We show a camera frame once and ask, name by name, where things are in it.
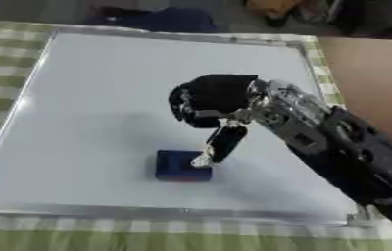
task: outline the white board surface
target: white board surface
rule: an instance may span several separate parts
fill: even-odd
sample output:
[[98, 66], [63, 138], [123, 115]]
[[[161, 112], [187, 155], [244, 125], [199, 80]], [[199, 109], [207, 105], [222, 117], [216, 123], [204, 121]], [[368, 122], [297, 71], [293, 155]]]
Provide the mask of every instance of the white board surface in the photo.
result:
[[58, 34], [0, 141], [0, 202], [299, 212], [356, 207], [259, 125], [205, 183], [153, 178], [156, 151], [200, 150], [170, 91], [200, 75], [282, 79], [317, 94], [293, 48]]

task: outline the checkered cloth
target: checkered cloth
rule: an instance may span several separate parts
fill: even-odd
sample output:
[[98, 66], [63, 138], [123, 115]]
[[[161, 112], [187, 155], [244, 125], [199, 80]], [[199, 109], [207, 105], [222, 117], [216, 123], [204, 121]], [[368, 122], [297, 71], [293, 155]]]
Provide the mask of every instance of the checkered cloth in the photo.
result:
[[[0, 125], [54, 26], [0, 22]], [[315, 37], [274, 34], [218, 36], [280, 43], [302, 41], [307, 48], [307, 56], [313, 62], [325, 100], [332, 105], [343, 104]], [[375, 227], [360, 228], [231, 221], [152, 222], [0, 216], [0, 250], [392, 250], [392, 224], [386, 220], [377, 220], [374, 224]]]

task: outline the robotic hand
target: robotic hand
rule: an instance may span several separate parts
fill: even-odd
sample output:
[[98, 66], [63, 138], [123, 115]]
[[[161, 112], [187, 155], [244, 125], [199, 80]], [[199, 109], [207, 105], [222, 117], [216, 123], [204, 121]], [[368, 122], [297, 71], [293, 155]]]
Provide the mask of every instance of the robotic hand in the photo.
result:
[[392, 143], [342, 108], [256, 75], [201, 76], [173, 90], [169, 102], [178, 120], [216, 128], [194, 167], [221, 162], [245, 137], [245, 125], [256, 121], [318, 175], [392, 221]]

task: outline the whiteboard frame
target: whiteboard frame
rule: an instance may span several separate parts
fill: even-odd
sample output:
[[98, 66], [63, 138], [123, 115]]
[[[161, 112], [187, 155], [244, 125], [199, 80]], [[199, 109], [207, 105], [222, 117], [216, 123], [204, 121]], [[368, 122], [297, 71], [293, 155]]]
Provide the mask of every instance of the whiteboard frame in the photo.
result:
[[[24, 95], [29, 85], [33, 82], [35, 74], [45, 64], [47, 56], [50, 54], [51, 44], [56, 36], [61, 33], [68, 34], [88, 34], [105, 36], [124, 36], [146, 39], [165, 39], [193, 42], [209, 43], [230, 43], [248, 44], [261, 46], [278, 46], [295, 48], [300, 52], [304, 59], [309, 76], [313, 79], [316, 92], [323, 100], [322, 91], [319, 88], [319, 79], [314, 71], [313, 63], [307, 57], [307, 49], [302, 41], [279, 41], [279, 40], [255, 40], [226, 38], [212, 35], [191, 35], [191, 34], [168, 34], [150, 33], [137, 31], [121, 31], [113, 29], [99, 30], [96, 28], [77, 29], [75, 27], [56, 27], [49, 35], [49, 38], [30, 72], [17, 101], [8, 113], [5, 122], [0, 127], [0, 139], [4, 135], [11, 118], [18, 109], [18, 100]], [[35, 203], [0, 203], [0, 215], [37, 215], [37, 216], [71, 216], [87, 218], [118, 218], [118, 219], [170, 219], [170, 220], [200, 220], [207, 218], [216, 219], [236, 219], [254, 220], [266, 222], [282, 222], [285, 224], [313, 224], [324, 226], [369, 226], [372, 219], [368, 209], [359, 206], [358, 214], [347, 215], [347, 221], [335, 221], [322, 218], [314, 219], [314, 216], [303, 213], [274, 212], [274, 211], [235, 211], [235, 210], [212, 210], [212, 209], [191, 209], [191, 208], [154, 208], [154, 207], [117, 207], [117, 206], [81, 206], [81, 205], [57, 205], [57, 204], [35, 204]]]

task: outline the blue block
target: blue block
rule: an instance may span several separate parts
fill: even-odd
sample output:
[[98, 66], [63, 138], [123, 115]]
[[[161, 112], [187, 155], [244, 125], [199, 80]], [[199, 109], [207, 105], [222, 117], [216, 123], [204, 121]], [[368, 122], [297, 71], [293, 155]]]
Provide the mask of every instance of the blue block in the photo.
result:
[[157, 153], [155, 177], [165, 181], [209, 181], [212, 168], [195, 169], [190, 162], [202, 152], [165, 151]]

